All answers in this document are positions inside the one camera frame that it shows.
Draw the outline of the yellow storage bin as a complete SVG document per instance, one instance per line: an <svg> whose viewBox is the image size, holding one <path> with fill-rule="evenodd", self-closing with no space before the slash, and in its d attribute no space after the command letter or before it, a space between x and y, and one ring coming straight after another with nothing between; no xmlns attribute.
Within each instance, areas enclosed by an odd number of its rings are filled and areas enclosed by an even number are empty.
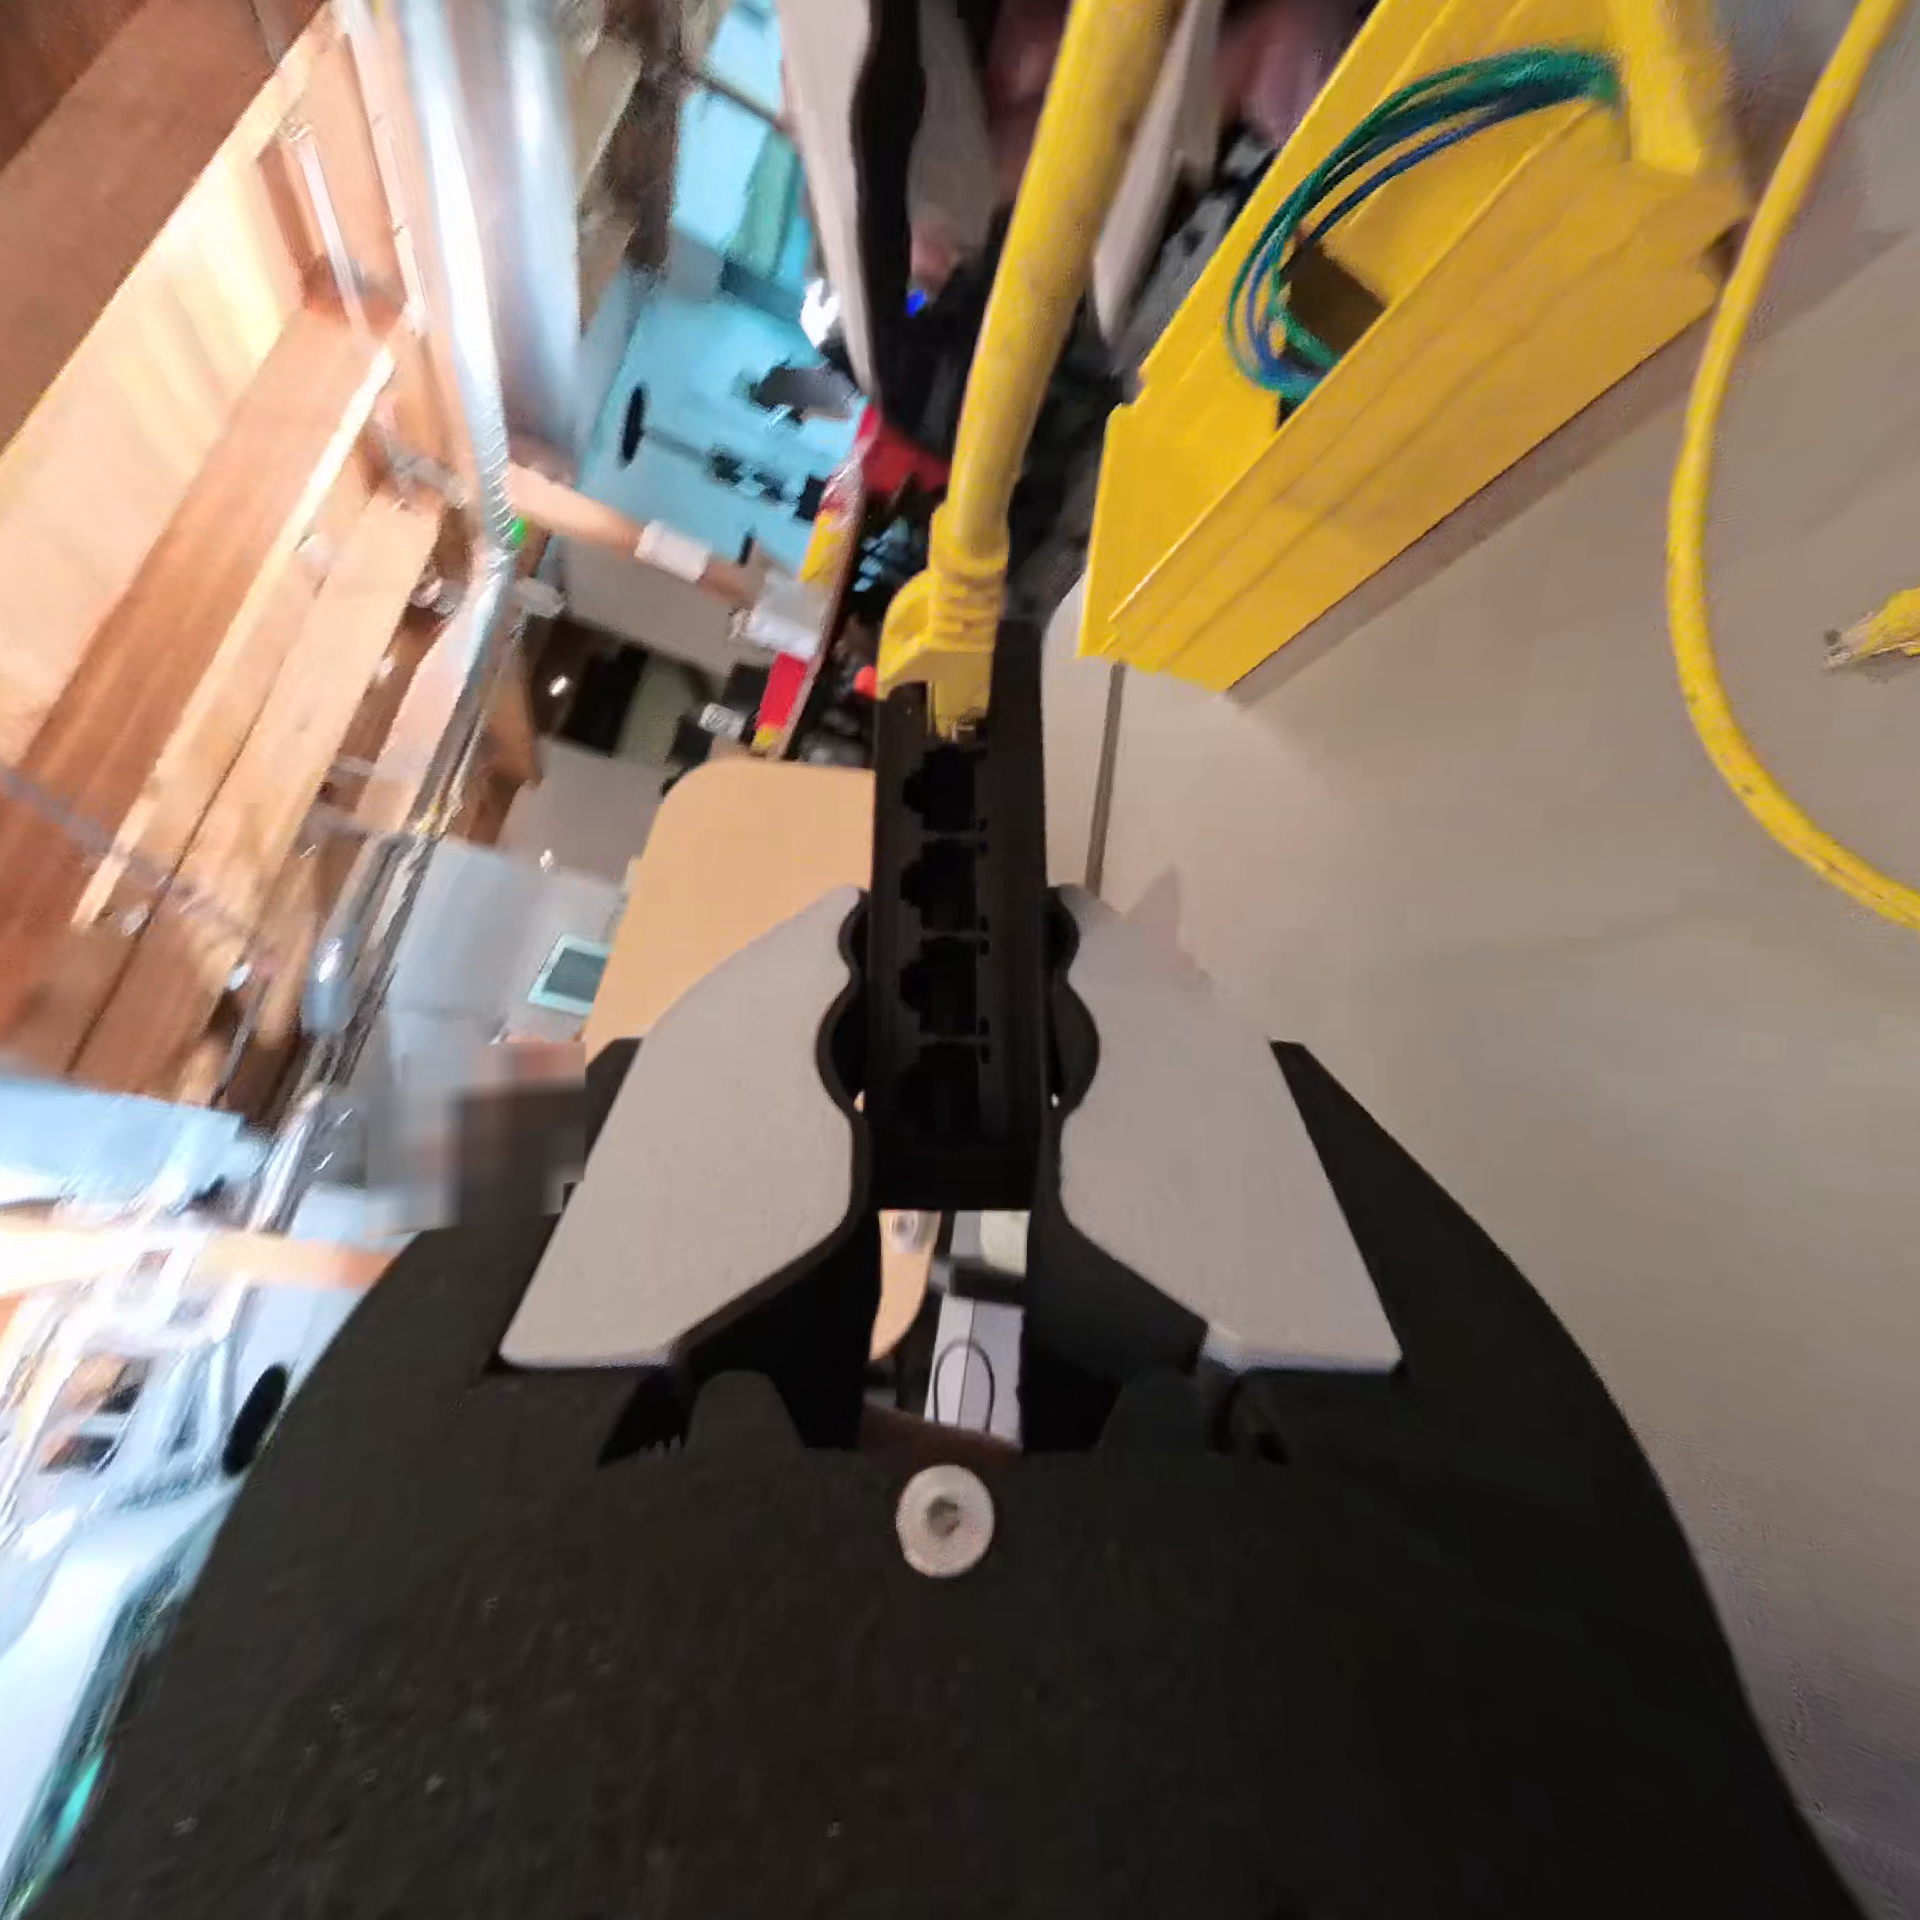
<svg viewBox="0 0 1920 1920"><path fill-rule="evenodd" d="M1611 60L1412 168L1307 256L1336 362L1301 402L1239 366L1261 227L1395 89L1536 49ZM1389 2L1358 31L1110 418L1081 656L1223 690L1700 321L1747 196L1713 6Z"/></svg>

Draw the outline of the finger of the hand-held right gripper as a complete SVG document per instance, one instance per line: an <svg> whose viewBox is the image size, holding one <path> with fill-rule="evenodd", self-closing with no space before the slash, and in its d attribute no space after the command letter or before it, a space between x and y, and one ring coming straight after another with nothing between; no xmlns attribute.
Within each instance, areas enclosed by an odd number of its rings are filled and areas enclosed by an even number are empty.
<svg viewBox="0 0 1920 1920"><path fill-rule="evenodd" d="M1102 339L1117 339L1131 318L1180 188L1212 177L1220 10L1220 2L1183 6L1142 119L1126 142L1091 270L1087 292Z"/></svg>
<svg viewBox="0 0 1920 1920"><path fill-rule="evenodd" d="M907 163L920 128L920 27L910 2L781 2L783 119L851 371L897 383L907 289Z"/></svg>

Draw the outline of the black ethernet switch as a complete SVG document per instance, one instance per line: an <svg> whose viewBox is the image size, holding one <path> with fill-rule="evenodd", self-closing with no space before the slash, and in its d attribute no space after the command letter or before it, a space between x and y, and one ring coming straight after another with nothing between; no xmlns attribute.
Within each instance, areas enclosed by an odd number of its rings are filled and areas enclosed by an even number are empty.
<svg viewBox="0 0 1920 1920"><path fill-rule="evenodd" d="M992 703L934 735L879 708L867 903L867 1089L885 1209L1024 1209L1047 1106L1041 640L999 628Z"/></svg>

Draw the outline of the silver air duct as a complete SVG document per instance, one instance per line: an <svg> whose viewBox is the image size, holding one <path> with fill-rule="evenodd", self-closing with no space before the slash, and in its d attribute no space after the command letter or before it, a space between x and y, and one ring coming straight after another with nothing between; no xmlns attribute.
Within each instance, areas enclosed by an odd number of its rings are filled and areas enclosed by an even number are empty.
<svg viewBox="0 0 1920 1920"><path fill-rule="evenodd" d="M423 168L435 315L483 512L508 520L512 465L577 470L577 178L559 7L392 7Z"/></svg>

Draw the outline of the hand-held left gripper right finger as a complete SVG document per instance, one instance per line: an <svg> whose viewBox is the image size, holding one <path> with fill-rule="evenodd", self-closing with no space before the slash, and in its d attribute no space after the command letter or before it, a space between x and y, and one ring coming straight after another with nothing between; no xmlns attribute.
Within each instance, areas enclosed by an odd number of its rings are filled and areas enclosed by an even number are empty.
<svg viewBox="0 0 1920 1920"><path fill-rule="evenodd" d="M1401 1340L1273 1043L1081 888L1047 902L1047 1114L1024 1240L1024 1447L1171 1378L1382 1386Z"/></svg>

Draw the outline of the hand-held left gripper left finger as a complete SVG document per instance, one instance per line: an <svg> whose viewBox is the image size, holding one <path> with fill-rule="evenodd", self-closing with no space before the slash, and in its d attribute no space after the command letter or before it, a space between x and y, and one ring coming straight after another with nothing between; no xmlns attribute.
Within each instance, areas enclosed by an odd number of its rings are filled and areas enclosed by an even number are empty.
<svg viewBox="0 0 1920 1920"><path fill-rule="evenodd" d="M872 1152L831 1054L854 1011L854 888L702 977L637 1044L495 1355L630 1372L695 1400L779 1394L803 1444L851 1450L877 1314Z"/></svg>

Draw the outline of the wooden stand with white base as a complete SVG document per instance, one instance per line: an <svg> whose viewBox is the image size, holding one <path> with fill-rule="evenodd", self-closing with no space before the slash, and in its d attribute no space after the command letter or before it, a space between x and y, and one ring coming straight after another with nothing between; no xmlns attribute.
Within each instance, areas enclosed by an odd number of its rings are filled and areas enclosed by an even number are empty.
<svg viewBox="0 0 1920 1920"><path fill-rule="evenodd" d="M630 859L608 974L588 1015L588 1136L629 1071L630 1044L705 974L817 896L867 888L872 870L872 775L755 758L717 759L662 799ZM879 1305L871 1362L895 1360L920 1321L932 1332L927 1386L950 1425L965 1402L992 1406L999 1450L1016 1439L1007 1375L974 1332L974 1308L932 1297L939 1215L879 1215Z"/></svg>

